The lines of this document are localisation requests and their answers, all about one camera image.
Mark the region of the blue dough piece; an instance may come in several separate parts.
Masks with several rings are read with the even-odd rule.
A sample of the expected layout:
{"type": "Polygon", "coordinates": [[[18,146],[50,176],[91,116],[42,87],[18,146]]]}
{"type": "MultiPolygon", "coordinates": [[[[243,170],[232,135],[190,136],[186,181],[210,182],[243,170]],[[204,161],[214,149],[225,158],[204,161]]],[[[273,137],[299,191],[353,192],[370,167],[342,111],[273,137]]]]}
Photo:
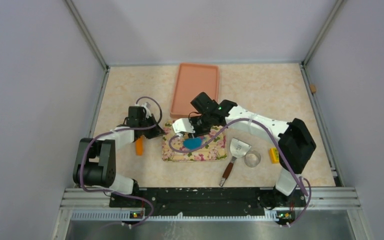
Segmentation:
{"type": "Polygon", "coordinates": [[[183,141],[183,146],[188,150],[193,150],[202,145],[202,139],[200,137],[188,138],[183,141]]]}

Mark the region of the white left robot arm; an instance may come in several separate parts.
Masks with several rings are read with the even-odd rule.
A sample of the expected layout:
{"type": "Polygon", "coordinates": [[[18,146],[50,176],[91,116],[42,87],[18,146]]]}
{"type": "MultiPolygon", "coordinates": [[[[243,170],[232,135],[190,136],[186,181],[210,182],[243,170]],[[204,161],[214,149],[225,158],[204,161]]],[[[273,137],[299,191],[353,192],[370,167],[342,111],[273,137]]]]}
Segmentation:
{"type": "Polygon", "coordinates": [[[116,170],[116,152],[141,138],[153,139],[165,134],[150,112],[147,103],[130,106],[123,124],[94,138],[79,141],[73,181],[80,186],[98,186],[121,193],[121,200],[129,207],[140,202],[135,180],[122,176],[116,170]]]}

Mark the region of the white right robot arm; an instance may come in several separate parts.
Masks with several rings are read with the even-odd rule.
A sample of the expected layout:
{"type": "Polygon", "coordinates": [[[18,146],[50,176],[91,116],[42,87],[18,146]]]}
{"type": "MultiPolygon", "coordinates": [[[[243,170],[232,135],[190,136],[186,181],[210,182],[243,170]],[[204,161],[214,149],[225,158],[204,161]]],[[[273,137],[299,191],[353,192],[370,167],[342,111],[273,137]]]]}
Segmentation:
{"type": "Polygon", "coordinates": [[[282,170],[274,186],[273,200],[279,206],[287,206],[294,198],[296,186],[302,187],[302,172],[317,145],[303,120],[281,121],[251,112],[236,102],[223,100],[217,103],[201,92],[191,105],[196,116],[176,121],[181,132],[190,136],[205,135],[214,126],[233,128],[263,140],[272,142],[279,154],[282,170]]]}

